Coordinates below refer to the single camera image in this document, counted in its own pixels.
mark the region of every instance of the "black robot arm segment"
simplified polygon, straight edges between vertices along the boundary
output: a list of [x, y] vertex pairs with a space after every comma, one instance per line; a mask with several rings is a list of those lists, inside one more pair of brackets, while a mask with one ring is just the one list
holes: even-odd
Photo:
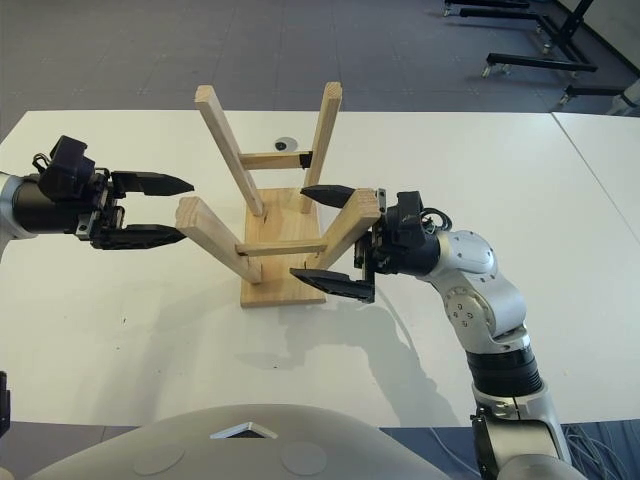
[[164, 225], [123, 228], [128, 192], [168, 196], [193, 190], [179, 178], [152, 172], [109, 172], [84, 156], [87, 145], [62, 136], [51, 151], [34, 157], [37, 174], [23, 177], [11, 199], [11, 221], [30, 234], [67, 233], [103, 250], [146, 249], [184, 238]]

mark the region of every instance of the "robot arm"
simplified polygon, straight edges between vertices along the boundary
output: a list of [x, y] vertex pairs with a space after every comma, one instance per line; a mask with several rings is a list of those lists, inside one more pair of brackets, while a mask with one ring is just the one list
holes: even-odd
[[87, 145], [62, 136], [51, 151], [34, 157], [37, 174], [17, 177], [0, 172], [0, 258], [11, 240], [41, 233], [70, 233], [103, 250], [153, 248], [180, 241], [164, 225], [123, 228], [127, 192], [168, 196], [193, 190], [169, 175], [109, 172], [84, 156]]
[[[336, 191], [342, 195], [342, 189]], [[331, 187], [309, 187], [303, 193], [335, 205]], [[404, 273], [431, 284], [442, 297], [473, 377], [477, 411], [472, 423], [483, 477], [498, 477], [510, 461], [525, 455], [570, 464], [524, 324], [524, 299], [499, 272], [491, 246], [474, 232], [451, 232], [449, 217], [423, 208], [418, 192], [399, 193], [398, 204], [389, 208], [383, 191], [378, 198], [384, 214], [355, 248], [362, 280], [321, 270], [296, 269], [292, 274], [327, 293], [367, 303], [374, 300], [375, 273]], [[440, 217], [439, 225], [432, 216]]]

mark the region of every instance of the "table surface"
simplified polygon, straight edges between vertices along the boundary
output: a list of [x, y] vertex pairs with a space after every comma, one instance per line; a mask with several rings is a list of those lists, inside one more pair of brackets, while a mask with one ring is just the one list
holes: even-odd
[[553, 115], [640, 243], [640, 119]]
[[[243, 151], [281, 136], [309, 148], [313, 112], [229, 112]], [[177, 175], [240, 238], [244, 205], [195, 111], [30, 112], [0, 168], [31, 170], [61, 134], [110, 169]], [[301, 171], [257, 172], [260, 187]], [[547, 114], [341, 113], [325, 183], [417, 189], [481, 233], [524, 293], [561, 421], [640, 417], [640, 247]], [[177, 198], [131, 194], [130, 223], [172, 225]], [[322, 228], [336, 211], [322, 207]], [[355, 273], [351, 253], [335, 270]], [[225, 404], [296, 403], [377, 426], [467, 425], [465, 355], [429, 286], [381, 276], [375, 305], [242, 310], [240, 279], [189, 241], [103, 252], [71, 236], [9, 244], [2, 349], [14, 419], [139, 425]]]

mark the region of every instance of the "black metal frame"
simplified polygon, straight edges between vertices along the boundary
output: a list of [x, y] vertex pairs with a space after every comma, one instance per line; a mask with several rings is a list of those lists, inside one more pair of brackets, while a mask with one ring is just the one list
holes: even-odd
[[473, 5], [493, 8], [529, 8], [526, 0], [444, 0], [444, 16], [451, 12], [451, 5]]
[[496, 64], [522, 65], [534, 68], [549, 68], [553, 70], [567, 70], [572, 72], [595, 72], [598, 66], [580, 50], [572, 40], [576, 30], [584, 22], [584, 14], [594, 0], [581, 0], [576, 9], [567, 17], [561, 26], [548, 15], [540, 15], [536, 12], [512, 12], [505, 10], [491, 10], [482, 8], [463, 8], [461, 17], [483, 18], [514, 18], [521, 20], [534, 20], [538, 24], [538, 30], [549, 35], [550, 42], [545, 45], [543, 53], [549, 53], [553, 47], [558, 47], [567, 60], [555, 60], [548, 58], [529, 57], [523, 55], [509, 55], [491, 52], [487, 56], [487, 67], [483, 77], [489, 75], [491, 67]]
[[614, 87], [605, 85], [585, 85], [576, 86], [569, 85], [564, 89], [564, 95], [558, 101], [558, 105], [566, 105], [572, 98], [579, 97], [580, 95], [593, 95], [598, 97], [615, 97], [624, 93], [625, 87]]

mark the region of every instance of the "floor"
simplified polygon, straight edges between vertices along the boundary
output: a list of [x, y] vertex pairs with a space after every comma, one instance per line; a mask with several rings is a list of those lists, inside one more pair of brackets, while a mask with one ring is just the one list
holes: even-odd
[[[544, 37], [526, 21], [443, 18], [441, 0], [0, 0], [0, 22], [0, 140], [27, 110], [191, 109], [208, 83], [232, 110], [317, 110], [339, 80], [345, 110], [546, 112], [569, 83], [637, 78], [579, 31], [594, 74], [514, 67], [482, 79], [489, 51], [538, 55]], [[609, 105], [582, 97], [565, 111]], [[129, 429], [16, 423], [0, 465], [25, 478]], [[388, 433], [427, 455], [424, 429], [400, 430]], [[448, 444], [472, 464], [459, 432]]]

